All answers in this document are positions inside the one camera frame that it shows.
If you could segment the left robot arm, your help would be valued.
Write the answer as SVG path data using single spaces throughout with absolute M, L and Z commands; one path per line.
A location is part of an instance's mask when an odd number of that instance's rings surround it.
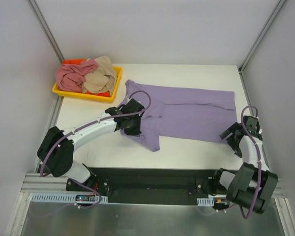
M 139 135 L 144 112 L 145 107 L 132 98 L 125 105 L 106 109 L 89 123 L 65 130 L 56 126 L 50 128 L 37 151 L 37 157 L 42 161 L 41 174 L 65 176 L 77 181 L 83 191 L 95 189 L 95 174 L 86 165 L 73 159 L 74 152 L 90 141 L 118 130 Z

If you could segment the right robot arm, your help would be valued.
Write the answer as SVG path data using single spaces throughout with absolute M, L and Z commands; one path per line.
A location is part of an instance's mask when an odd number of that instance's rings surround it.
M 237 172 L 221 168 L 208 182 L 212 194 L 226 194 L 229 202 L 241 210 L 262 214 L 278 183 L 278 176 L 269 170 L 262 146 L 263 138 L 256 117 L 243 116 L 241 123 L 234 123 L 220 138 L 225 139 L 234 154 L 242 159 Z

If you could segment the purple t shirt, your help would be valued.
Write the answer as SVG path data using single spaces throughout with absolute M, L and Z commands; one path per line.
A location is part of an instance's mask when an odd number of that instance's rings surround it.
M 237 121 L 233 91 L 173 88 L 127 80 L 123 103 L 133 98 L 147 108 L 139 136 L 129 139 L 156 152 L 161 136 L 224 143 L 220 138 Z

